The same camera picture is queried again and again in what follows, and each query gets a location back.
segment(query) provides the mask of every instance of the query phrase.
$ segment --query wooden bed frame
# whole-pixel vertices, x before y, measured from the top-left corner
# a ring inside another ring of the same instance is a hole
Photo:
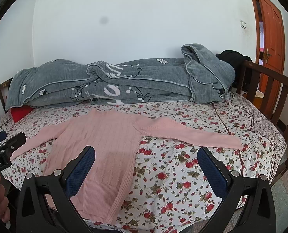
[[[281,94],[280,94],[280,97],[278,100],[276,110],[275,110],[274,114],[270,114],[270,116],[269,115],[267,116],[267,118],[276,126],[277,122],[280,118],[280,115],[282,113],[282,109],[283,109],[283,106],[285,104],[286,97],[288,95],[288,77],[286,77],[283,74],[279,74],[279,73],[277,73],[277,72],[275,72],[269,68],[258,65],[256,63],[245,61],[244,65],[241,68],[241,75],[240,75],[239,85],[237,88],[238,94],[241,94],[241,91],[242,91],[242,85],[243,85],[243,80],[244,80],[246,68],[252,69],[252,78],[251,78],[251,82],[250,82],[250,86],[249,86],[249,91],[247,93],[247,100],[249,100],[252,103],[253,103],[253,100],[255,98],[256,91],[258,89],[260,75],[265,74],[269,77],[268,82],[267,82],[267,86],[266,86],[266,90],[265,90],[265,94],[264,94],[264,98],[263,98],[262,104],[260,106],[261,113],[264,113],[266,110],[266,106],[267,106],[267,103],[269,100],[269,96],[271,93],[271,88],[272,88],[274,80],[277,80],[278,82],[283,84],[282,91],[281,91]],[[3,99],[2,90],[5,87],[9,88],[11,80],[12,80],[12,78],[5,81],[2,84],[0,84],[0,101],[1,101],[3,108],[5,108],[5,102]],[[286,129],[283,132],[283,136],[284,136],[285,140],[287,141],[288,140],[288,125],[286,126]],[[288,158],[284,163],[279,165],[279,167],[277,169],[277,173],[276,173],[274,179],[272,180],[271,185],[273,185],[275,182],[277,182],[277,180],[279,180],[281,178],[281,176],[287,170],[288,170]]]

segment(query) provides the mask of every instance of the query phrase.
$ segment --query human hand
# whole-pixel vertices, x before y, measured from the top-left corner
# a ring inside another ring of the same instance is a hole
[[[6,223],[10,220],[10,210],[8,208],[8,198],[5,196],[5,188],[0,184],[0,219],[3,223]]]

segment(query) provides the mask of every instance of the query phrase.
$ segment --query folded quilt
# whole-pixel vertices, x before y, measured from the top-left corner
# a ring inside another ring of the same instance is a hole
[[[232,66],[200,44],[181,47],[182,59],[143,59],[110,64],[54,60],[19,71],[5,109],[143,102],[222,102],[235,79]]]

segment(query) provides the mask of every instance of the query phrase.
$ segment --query sweater sleeve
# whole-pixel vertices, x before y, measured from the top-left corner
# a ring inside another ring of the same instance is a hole
[[[242,150],[240,139],[228,134],[193,129],[166,117],[150,119],[137,116],[134,127],[145,136],[174,138],[198,146]]]
[[[50,141],[52,139],[58,138],[63,131],[67,128],[67,126],[70,124],[71,119],[57,124],[57,125],[49,125],[43,127],[36,136],[31,137],[26,141],[24,145],[22,145],[20,148],[18,148],[16,151],[13,152],[10,160],[13,161],[17,156],[31,150],[34,148],[37,148],[41,144]]]

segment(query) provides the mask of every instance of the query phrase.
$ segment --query blue gripper pad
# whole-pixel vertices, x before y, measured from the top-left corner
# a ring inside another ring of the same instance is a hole
[[[78,158],[80,156],[82,156],[81,159],[65,181],[64,192],[68,198],[77,194],[80,186],[90,171],[95,160],[95,150],[93,147],[89,147],[87,152],[84,155],[79,155]]]
[[[217,197],[224,199],[227,196],[227,181],[206,153],[203,148],[200,148],[197,152],[197,159],[200,168],[202,169],[204,175]]]

